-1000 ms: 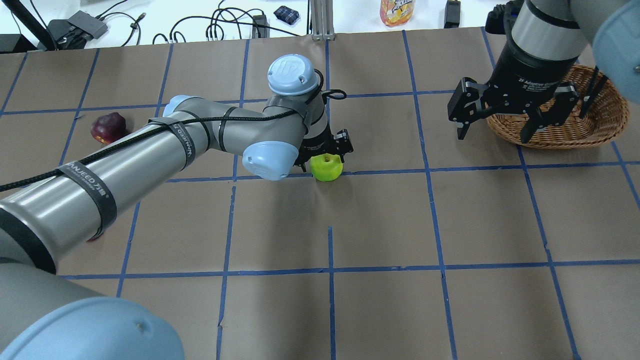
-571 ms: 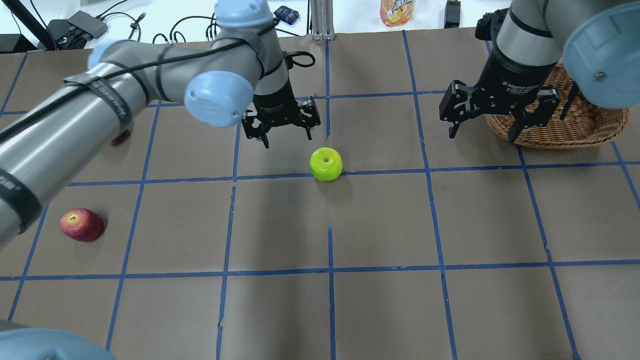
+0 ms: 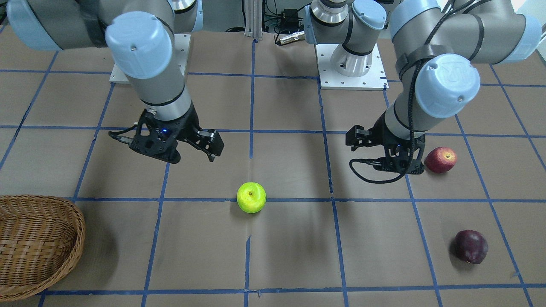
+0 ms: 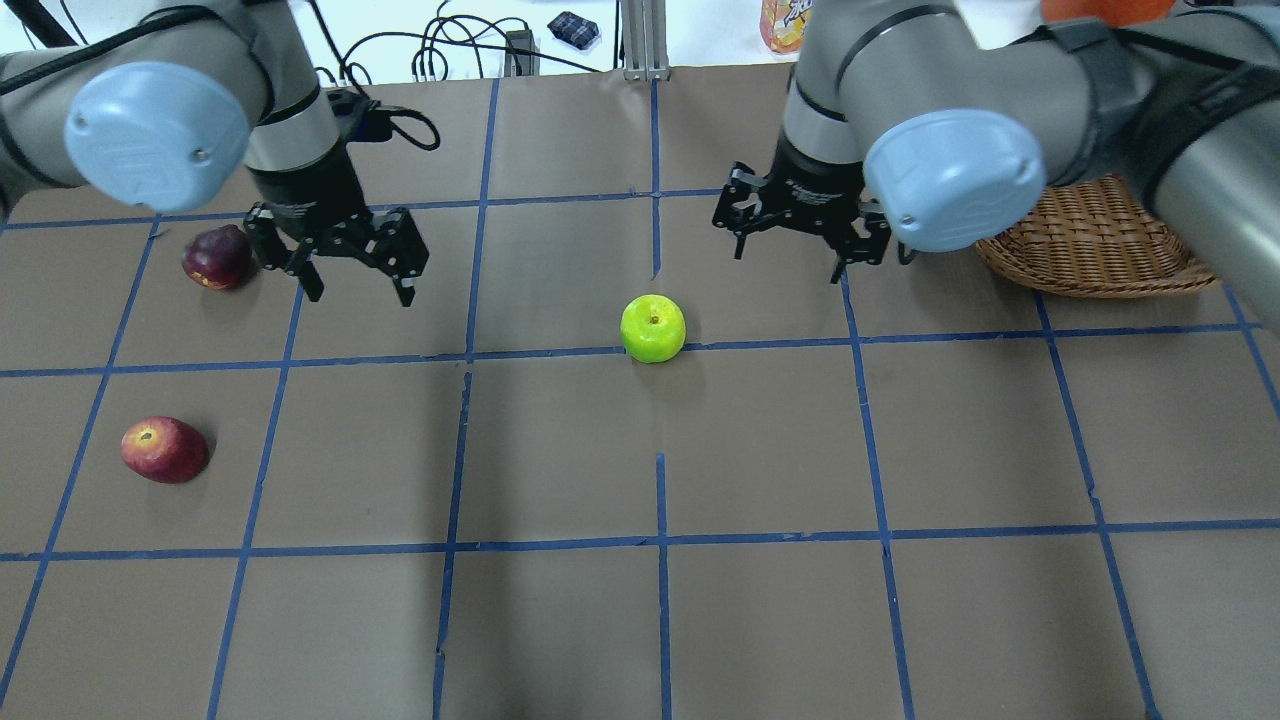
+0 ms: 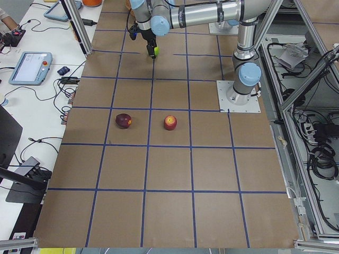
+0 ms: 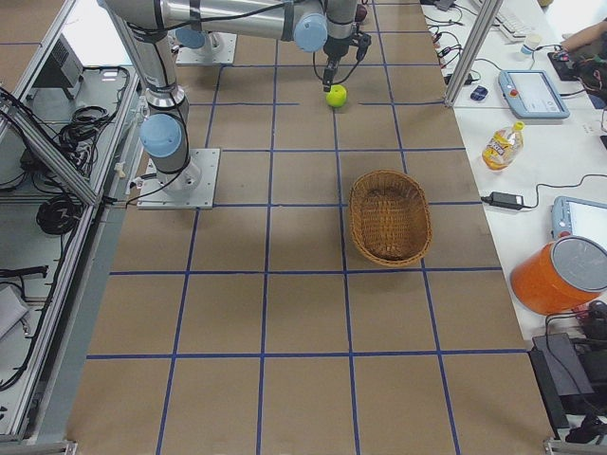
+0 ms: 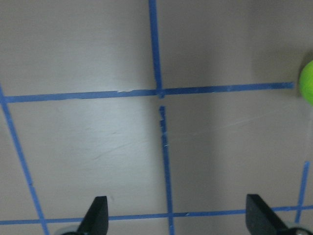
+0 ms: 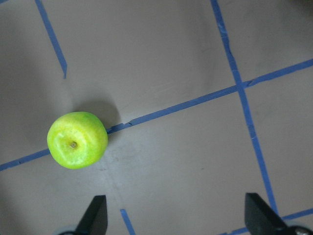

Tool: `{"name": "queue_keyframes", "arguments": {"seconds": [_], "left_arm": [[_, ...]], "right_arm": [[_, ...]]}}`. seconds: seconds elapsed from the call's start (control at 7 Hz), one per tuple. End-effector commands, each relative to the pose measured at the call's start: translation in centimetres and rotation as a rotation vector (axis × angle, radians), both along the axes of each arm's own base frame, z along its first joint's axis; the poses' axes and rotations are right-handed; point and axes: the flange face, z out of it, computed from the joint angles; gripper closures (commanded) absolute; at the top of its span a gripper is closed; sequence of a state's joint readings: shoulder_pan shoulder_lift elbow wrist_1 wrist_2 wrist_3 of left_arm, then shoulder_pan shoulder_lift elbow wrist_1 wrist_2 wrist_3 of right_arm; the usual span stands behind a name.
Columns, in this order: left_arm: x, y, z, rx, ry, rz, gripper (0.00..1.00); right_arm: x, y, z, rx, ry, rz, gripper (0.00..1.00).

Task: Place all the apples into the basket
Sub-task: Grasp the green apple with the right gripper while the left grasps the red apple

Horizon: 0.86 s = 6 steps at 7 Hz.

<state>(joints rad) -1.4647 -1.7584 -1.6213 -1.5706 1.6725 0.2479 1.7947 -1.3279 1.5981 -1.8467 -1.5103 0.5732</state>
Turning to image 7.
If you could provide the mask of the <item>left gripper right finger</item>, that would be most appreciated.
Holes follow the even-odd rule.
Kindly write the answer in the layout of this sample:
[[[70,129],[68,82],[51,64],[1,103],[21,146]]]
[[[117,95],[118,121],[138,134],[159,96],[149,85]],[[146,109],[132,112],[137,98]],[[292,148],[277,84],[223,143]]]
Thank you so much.
[[[258,194],[246,196],[246,227],[251,235],[289,235],[290,230]]]

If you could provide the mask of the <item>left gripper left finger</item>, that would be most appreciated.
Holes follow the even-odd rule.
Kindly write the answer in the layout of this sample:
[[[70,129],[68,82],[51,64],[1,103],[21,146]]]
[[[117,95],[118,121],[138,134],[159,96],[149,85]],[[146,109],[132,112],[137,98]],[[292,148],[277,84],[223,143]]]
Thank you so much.
[[[79,235],[106,235],[109,228],[108,202],[106,196],[93,200],[77,229]]]

